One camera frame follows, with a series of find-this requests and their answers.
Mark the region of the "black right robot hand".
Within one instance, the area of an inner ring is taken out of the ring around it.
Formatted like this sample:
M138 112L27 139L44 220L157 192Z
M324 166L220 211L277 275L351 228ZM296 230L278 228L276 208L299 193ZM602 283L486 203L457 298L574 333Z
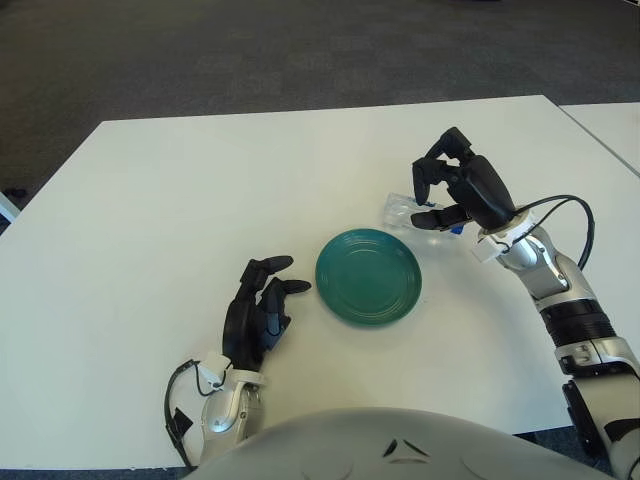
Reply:
M427 203L430 188L442 182L452 206L414 213L411 223L423 230L446 231L475 222L492 231L515 217L515 206L489 161L471 150L471 142L456 128L445 131L428 152L412 164L414 197Z

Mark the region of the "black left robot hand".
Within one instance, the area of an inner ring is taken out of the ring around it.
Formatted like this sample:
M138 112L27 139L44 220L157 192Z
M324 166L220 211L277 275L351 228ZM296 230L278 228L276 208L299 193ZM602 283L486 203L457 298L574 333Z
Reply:
M222 353L237 370L258 372L264 357L280 341L291 318L285 299L311 288L304 280L281 280L276 274L293 264L288 255L251 259L230 303L224 323Z

